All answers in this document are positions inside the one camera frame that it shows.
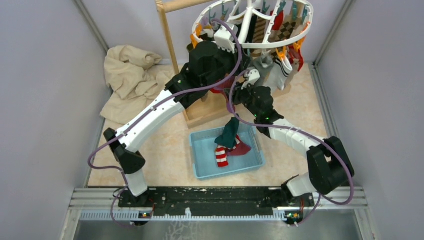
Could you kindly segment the light blue plastic basket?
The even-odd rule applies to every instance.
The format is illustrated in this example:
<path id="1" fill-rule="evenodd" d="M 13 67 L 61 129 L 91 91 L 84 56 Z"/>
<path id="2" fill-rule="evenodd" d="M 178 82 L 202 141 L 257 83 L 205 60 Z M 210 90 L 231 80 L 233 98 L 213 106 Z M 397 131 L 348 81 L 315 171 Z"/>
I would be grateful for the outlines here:
<path id="1" fill-rule="evenodd" d="M 193 173 L 201 181 L 256 171 L 266 163 L 256 128 L 241 123 L 237 134 L 251 150 L 242 156 L 228 156 L 229 165 L 219 167 L 215 156 L 215 139 L 223 130 L 222 126 L 189 134 Z"/>

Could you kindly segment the beige crumpled cloth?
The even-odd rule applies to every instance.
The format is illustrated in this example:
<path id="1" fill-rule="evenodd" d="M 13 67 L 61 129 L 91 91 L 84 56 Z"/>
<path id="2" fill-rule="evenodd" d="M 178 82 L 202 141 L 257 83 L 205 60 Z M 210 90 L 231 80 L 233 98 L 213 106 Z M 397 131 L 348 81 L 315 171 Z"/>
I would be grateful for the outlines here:
<path id="1" fill-rule="evenodd" d="M 159 65 L 161 61 L 159 54 L 131 45 L 110 48 L 103 67 L 113 93 L 100 116 L 123 125 L 151 104 L 175 75 L 173 67 Z"/>

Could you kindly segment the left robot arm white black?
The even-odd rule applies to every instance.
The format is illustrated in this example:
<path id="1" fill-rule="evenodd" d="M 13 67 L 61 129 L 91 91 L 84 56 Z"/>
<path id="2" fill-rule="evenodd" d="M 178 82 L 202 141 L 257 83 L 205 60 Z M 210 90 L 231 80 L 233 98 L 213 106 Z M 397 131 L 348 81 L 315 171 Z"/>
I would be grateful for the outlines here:
<path id="1" fill-rule="evenodd" d="M 162 125 L 242 71 L 249 61 L 239 43 L 224 49 L 215 42 L 204 41 L 189 52 L 185 63 L 157 98 L 138 116 L 118 130 L 104 132 L 108 146 L 121 167 L 130 200 L 138 207 L 149 203 L 150 193 L 143 167 L 146 160 L 139 152 L 145 141 Z"/>

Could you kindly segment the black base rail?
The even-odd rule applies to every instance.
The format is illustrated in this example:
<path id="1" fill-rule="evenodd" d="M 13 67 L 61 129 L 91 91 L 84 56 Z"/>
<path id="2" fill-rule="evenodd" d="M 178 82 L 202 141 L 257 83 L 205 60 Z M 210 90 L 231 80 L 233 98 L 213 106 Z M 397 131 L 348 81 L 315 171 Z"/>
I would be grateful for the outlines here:
<path id="1" fill-rule="evenodd" d="M 289 197 L 280 187 L 151 187 L 140 196 L 125 188 L 81 188 L 70 208 L 82 220 L 148 222 L 273 222 L 295 225 L 316 204 L 311 193 Z"/>

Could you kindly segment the red sock at right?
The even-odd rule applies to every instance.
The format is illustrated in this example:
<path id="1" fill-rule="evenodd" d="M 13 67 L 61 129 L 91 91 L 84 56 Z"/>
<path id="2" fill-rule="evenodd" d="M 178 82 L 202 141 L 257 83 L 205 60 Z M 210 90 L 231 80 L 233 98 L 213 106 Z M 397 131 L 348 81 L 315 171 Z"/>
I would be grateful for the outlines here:
<path id="1" fill-rule="evenodd" d="M 278 10 L 277 11 L 277 15 L 273 21 L 273 26 L 271 28 L 271 32 L 274 33 L 278 30 L 280 30 L 282 24 L 284 21 L 284 11 L 283 10 Z"/>

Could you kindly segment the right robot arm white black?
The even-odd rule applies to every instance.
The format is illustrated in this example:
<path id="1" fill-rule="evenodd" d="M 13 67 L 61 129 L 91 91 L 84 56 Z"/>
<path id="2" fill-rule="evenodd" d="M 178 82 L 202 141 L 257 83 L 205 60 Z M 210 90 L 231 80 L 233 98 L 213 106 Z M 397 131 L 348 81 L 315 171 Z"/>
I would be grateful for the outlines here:
<path id="1" fill-rule="evenodd" d="M 269 87 L 236 84 L 229 91 L 231 104 L 243 105 L 253 116 L 251 126 L 268 138 L 285 143 L 307 161 L 308 171 L 287 180 L 281 199 L 295 206 L 302 195 L 317 192 L 327 195 L 343 184 L 353 186 L 354 168 L 342 141 L 335 137 L 318 137 L 291 124 L 274 109 Z"/>

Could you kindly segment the grey ankle sock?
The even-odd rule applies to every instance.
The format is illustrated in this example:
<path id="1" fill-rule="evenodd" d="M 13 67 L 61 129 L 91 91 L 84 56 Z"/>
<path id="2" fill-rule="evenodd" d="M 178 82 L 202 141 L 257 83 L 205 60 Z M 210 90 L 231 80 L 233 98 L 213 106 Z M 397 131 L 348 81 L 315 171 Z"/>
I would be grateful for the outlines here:
<path id="1" fill-rule="evenodd" d="M 270 87 L 271 89 L 276 88 L 274 75 L 271 74 L 274 68 L 274 60 L 269 54 L 257 57 L 252 62 L 253 67 L 259 72 L 259 79 L 254 84 L 255 87 Z"/>

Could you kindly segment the red and cream sock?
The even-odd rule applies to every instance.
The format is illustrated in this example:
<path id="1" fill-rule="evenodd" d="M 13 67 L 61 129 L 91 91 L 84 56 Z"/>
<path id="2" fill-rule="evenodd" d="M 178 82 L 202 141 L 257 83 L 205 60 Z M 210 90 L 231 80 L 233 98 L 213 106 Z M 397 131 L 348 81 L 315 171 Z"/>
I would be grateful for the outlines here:
<path id="1" fill-rule="evenodd" d="M 301 49 L 296 49 L 293 45 L 289 46 L 289 62 L 292 67 L 292 72 L 289 74 L 288 80 L 292 81 L 304 66 L 304 58 Z"/>

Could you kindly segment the maroon pink sock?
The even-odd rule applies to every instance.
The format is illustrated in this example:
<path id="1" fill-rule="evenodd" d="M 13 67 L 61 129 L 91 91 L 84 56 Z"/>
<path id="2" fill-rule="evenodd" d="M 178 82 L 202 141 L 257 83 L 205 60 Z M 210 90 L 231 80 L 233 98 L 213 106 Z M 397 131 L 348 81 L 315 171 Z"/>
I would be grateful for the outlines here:
<path id="1" fill-rule="evenodd" d="M 235 77 L 231 77 L 229 80 L 225 81 L 224 83 L 211 88 L 209 91 L 212 92 L 213 94 L 221 94 L 224 92 L 224 90 L 226 89 L 230 89 L 233 85 L 233 82 L 235 81 Z"/>

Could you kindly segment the wooden hanger stand frame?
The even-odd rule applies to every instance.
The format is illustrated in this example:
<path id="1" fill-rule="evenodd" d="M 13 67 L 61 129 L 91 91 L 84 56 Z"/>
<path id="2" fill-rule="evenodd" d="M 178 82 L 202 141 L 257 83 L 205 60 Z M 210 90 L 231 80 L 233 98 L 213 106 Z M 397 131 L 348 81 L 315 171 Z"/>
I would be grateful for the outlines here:
<path id="1" fill-rule="evenodd" d="M 179 10 L 184 10 L 190 7 L 198 6 L 200 4 L 209 3 L 212 0 L 172 0 L 169 2 L 162 2 L 162 0 L 155 0 L 156 9 L 158 12 L 159 20 L 161 27 L 164 33 L 168 51 L 170 54 L 173 70 L 175 74 L 180 72 L 179 64 L 177 63 L 177 57 L 175 53 L 175 48 L 173 45 L 172 35 L 167 19 L 167 14 Z M 212 40 L 209 38 L 208 34 L 204 34 L 205 40 Z M 189 47 L 195 48 L 197 45 L 194 45 L 191 41 Z M 289 60 L 289 46 L 286 47 L 287 54 L 286 58 Z M 253 58 L 260 57 L 264 54 L 271 54 L 275 59 L 277 57 L 276 49 L 245 49 L 249 50 L 250 56 Z M 226 107 L 226 100 L 223 96 L 214 93 L 207 93 L 201 100 L 196 101 L 192 106 L 183 111 L 186 124 L 189 129 L 198 127 L 200 125 L 206 124 L 208 122 L 217 120 L 228 115 L 229 112 Z"/>

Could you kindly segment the maroon purple yellow sock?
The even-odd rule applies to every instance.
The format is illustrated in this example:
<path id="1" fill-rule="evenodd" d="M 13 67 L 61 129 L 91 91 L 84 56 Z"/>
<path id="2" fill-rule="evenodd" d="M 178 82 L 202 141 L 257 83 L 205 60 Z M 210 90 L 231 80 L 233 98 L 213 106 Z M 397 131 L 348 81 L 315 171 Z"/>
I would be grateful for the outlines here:
<path id="1" fill-rule="evenodd" d="M 247 153 L 249 153 L 251 149 L 252 148 L 249 145 L 247 145 L 246 143 L 244 143 L 240 139 L 239 135 L 237 134 L 236 137 L 235 137 L 234 147 L 233 148 L 227 148 L 226 154 L 228 156 L 235 156 L 235 157 L 244 156 Z"/>

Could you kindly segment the white black striped sock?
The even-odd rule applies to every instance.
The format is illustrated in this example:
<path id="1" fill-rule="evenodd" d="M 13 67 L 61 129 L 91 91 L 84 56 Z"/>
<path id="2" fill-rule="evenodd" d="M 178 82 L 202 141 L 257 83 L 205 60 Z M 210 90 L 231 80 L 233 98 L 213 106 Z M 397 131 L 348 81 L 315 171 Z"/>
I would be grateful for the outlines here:
<path id="1" fill-rule="evenodd" d="M 270 88 L 271 93 L 276 90 L 283 91 L 286 87 L 286 81 L 292 71 L 293 67 L 287 57 L 283 58 L 283 60 L 277 57 L 263 86 Z"/>

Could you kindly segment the red white striped sock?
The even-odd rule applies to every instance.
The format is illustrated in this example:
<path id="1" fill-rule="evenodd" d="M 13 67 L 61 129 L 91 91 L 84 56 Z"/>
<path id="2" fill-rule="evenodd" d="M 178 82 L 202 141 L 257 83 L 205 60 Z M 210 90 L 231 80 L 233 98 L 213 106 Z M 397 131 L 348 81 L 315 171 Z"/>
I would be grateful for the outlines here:
<path id="1" fill-rule="evenodd" d="M 229 153 L 232 153 L 233 151 L 235 151 L 237 149 L 237 147 L 240 145 L 241 141 L 240 141 L 240 137 L 237 134 L 235 137 L 235 145 L 232 148 L 228 148 L 222 145 L 217 145 L 216 149 L 215 149 L 215 159 L 216 159 L 216 163 L 217 166 L 219 168 L 223 168 L 229 165 L 228 159 L 227 159 L 227 155 Z"/>

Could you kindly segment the dark teal sock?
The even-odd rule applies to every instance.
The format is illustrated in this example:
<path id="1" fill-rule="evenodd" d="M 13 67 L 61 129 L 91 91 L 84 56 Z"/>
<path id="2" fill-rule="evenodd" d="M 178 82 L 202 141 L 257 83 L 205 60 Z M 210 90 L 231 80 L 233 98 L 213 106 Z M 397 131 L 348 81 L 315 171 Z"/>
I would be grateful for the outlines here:
<path id="1" fill-rule="evenodd" d="M 224 126 L 222 134 L 214 140 L 214 143 L 228 149 L 235 147 L 239 126 L 240 121 L 236 117 L 232 117 Z"/>

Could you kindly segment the orange hanger clip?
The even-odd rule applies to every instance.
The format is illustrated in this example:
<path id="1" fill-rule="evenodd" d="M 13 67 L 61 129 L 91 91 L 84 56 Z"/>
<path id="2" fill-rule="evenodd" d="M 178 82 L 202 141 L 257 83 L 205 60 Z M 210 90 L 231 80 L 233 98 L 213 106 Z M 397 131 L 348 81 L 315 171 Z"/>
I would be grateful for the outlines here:
<path id="1" fill-rule="evenodd" d="M 276 48 L 275 52 L 277 54 L 277 57 L 283 62 L 287 56 L 287 47 L 283 46 L 281 48 Z"/>

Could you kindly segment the white plastic sock hanger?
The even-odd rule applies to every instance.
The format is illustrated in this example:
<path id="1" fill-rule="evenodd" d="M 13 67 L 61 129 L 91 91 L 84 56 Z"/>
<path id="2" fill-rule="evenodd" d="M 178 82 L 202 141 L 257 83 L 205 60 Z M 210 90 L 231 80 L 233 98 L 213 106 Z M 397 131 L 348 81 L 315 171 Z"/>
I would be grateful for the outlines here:
<path id="1" fill-rule="evenodd" d="M 272 32 L 272 26 L 281 10 L 284 11 L 283 23 L 296 21 L 297 25 L 289 39 L 276 41 L 277 31 Z M 197 45 L 208 34 L 215 42 L 214 34 L 221 24 L 212 20 L 218 18 L 236 32 L 244 49 L 271 50 L 283 46 L 300 49 L 312 27 L 314 13 L 314 7 L 307 0 L 218 0 L 200 13 L 190 38 Z"/>

